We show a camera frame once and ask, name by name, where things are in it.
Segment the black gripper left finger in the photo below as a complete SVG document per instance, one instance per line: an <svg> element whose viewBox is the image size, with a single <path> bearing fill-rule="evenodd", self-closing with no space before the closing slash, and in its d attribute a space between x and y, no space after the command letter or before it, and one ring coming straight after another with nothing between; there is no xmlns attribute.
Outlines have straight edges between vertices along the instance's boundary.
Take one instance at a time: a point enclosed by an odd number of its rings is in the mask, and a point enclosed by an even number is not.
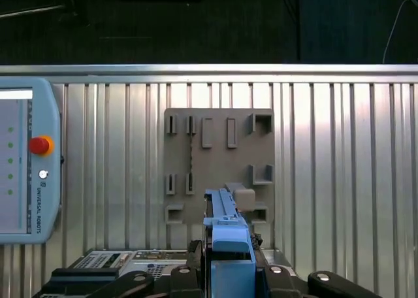
<svg viewBox="0 0 418 298"><path fill-rule="evenodd" d="M202 242L193 240L187 259L168 274L154 278L148 271L131 271L94 291L92 297L204 297L201 280Z"/></svg>

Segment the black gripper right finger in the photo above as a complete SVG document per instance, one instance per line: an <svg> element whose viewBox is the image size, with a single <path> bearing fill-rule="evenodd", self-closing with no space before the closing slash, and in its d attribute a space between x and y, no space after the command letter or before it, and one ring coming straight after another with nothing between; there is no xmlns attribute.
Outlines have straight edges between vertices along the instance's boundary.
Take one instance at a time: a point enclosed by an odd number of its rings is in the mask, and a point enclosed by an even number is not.
<svg viewBox="0 0 418 298"><path fill-rule="evenodd" d="M256 297L368 298L378 294L330 271L316 271L301 279L285 257L269 264L261 251L260 234L250 235L256 258Z"/></svg>

